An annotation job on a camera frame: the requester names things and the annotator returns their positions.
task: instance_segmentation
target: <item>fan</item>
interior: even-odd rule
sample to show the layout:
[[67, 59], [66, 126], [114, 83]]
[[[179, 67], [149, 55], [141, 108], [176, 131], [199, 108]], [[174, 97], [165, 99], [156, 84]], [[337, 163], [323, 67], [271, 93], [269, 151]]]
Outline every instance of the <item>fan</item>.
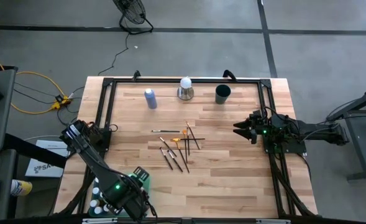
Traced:
[[[119, 26], [131, 35], [143, 34], [146, 32], [152, 32], [153, 25], [145, 18], [145, 9], [141, 0], [112, 0], [116, 7], [122, 13], [122, 17], [119, 20]], [[143, 24], [144, 21], [150, 24], [151, 29], [139, 32], [132, 32], [130, 28], [122, 25], [123, 18], [128, 19], [134, 24]]]

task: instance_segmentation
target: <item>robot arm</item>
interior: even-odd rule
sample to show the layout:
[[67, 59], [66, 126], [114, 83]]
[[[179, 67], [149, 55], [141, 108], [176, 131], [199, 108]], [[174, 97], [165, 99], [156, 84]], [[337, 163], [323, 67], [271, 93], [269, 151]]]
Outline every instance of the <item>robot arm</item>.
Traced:
[[107, 203], [117, 210], [123, 208], [133, 220], [140, 220], [149, 209], [148, 194], [141, 189], [142, 181], [149, 174], [141, 167], [134, 171], [136, 176], [110, 169], [91, 144], [101, 141], [101, 138], [101, 130], [97, 126], [88, 126], [80, 120], [69, 125], [60, 136], [68, 150], [77, 152], [99, 179], [99, 189]]
[[267, 137], [273, 144], [294, 143], [302, 144], [307, 140], [324, 140], [339, 146], [349, 142], [344, 128], [338, 123], [306, 124], [303, 121], [289, 118], [283, 114], [273, 114], [270, 118], [263, 118], [260, 111], [254, 111], [243, 121], [234, 124], [234, 132], [257, 143], [257, 135]]

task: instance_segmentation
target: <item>concrete floor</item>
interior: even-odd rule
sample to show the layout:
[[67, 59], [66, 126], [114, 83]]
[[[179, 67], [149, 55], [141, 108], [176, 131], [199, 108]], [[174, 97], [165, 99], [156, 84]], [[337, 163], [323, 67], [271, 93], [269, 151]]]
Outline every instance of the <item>concrete floor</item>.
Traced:
[[[143, 2], [155, 27], [262, 27], [256, 0]], [[263, 3], [270, 29], [366, 30], [366, 0]], [[115, 27], [120, 15], [113, 3], [105, 0], [0, 0], [0, 24]], [[0, 61], [19, 67], [19, 71], [46, 74], [70, 93], [83, 86], [87, 76], [110, 65], [114, 54], [124, 49], [125, 37], [122, 32], [0, 31]], [[330, 110], [366, 91], [366, 35], [271, 35], [270, 39], [278, 77], [289, 81], [298, 119], [322, 121]], [[218, 77], [229, 69], [238, 77], [270, 77], [262, 34], [156, 32], [130, 36], [128, 46], [106, 75], [132, 75], [140, 70], [143, 76]], [[57, 93], [49, 82], [32, 75], [19, 75], [16, 80]], [[43, 95], [37, 98], [52, 100]], [[13, 102], [32, 111], [47, 108], [18, 94]], [[73, 117], [62, 113], [65, 121]], [[8, 132], [21, 138], [57, 135], [62, 129], [55, 113], [32, 116], [11, 110]], [[307, 147], [319, 214], [366, 221], [366, 181], [345, 180], [346, 175], [360, 171], [353, 146], [308, 142]], [[43, 200], [51, 200], [54, 193], [48, 190], [30, 195], [19, 215], [47, 214], [50, 205]]]

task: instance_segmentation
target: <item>black cup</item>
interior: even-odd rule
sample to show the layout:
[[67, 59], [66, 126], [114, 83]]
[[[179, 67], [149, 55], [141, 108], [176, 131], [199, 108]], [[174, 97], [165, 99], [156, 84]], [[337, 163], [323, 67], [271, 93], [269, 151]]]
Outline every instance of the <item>black cup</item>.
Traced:
[[231, 94], [231, 89], [227, 85], [218, 85], [216, 87], [216, 103], [223, 104]]

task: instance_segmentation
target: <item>wooden table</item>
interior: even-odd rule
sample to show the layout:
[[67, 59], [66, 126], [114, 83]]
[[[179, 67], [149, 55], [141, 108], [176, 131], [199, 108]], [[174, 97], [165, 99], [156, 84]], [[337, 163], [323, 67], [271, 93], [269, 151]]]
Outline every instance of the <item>wooden table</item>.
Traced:
[[[88, 77], [78, 119], [94, 121], [103, 78]], [[176, 97], [177, 86], [177, 83], [118, 83], [111, 124], [118, 125], [119, 130], [112, 134], [105, 161], [113, 169], [125, 173], [132, 172], [137, 166], [149, 172], [150, 201], [159, 217], [277, 217], [270, 164], [263, 152], [261, 138], [256, 145], [251, 145], [232, 132], [233, 123], [243, 121], [253, 110], [260, 108], [255, 85], [229, 84], [232, 93], [224, 105], [214, 102], [217, 84], [194, 83], [195, 96], [190, 101]], [[158, 103], [155, 110], [147, 107], [146, 88], [155, 91]], [[294, 118], [287, 80], [272, 79], [272, 89], [277, 111]], [[103, 118], [106, 107], [107, 103], [104, 104]], [[190, 174], [178, 151], [175, 152], [184, 173], [178, 169], [170, 170], [159, 151], [163, 144], [158, 137], [169, 141], [183, 135], [150, 132], [152, 129], [182, 130], [186, 128], [185, 121], [191, 125], [196, 138], [206, 138], [198, 141], [201, 150], [191, 142]], [[169, 146], [176, 149], [173, 142]], [[287, 154], [286, 161], [292, 188], [316, 213], [305, 163], [295, 154]], [[76, 194], [84, 172], [85, 164], [79, 155], [67, 161], [55, 212], [65, 208]], [[284, 208], [288, 211], [285, 191], [281, 193]]]

